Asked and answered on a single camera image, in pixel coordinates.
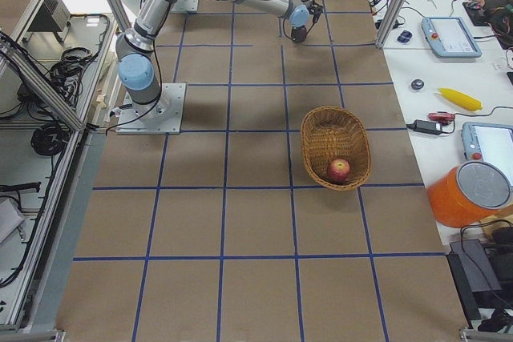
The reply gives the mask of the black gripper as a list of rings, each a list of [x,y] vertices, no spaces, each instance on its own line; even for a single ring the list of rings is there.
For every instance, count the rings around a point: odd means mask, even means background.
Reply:
[[[293,26],[291,29],[291,39],[306,39],[308,37],[309,31],[306,26]]]

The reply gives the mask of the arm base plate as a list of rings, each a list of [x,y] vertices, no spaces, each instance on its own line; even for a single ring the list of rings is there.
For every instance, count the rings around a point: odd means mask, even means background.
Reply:
[[[130,104],[119,113],[115,132],[120,135],[178,135],[184,112],[185,83],[164,83],[159,102],[146,106],[134,104],[128,92],[124,104]]]
[[[198,11],[199,0],[181,0],[174,2],[170,14],[195,14]]]

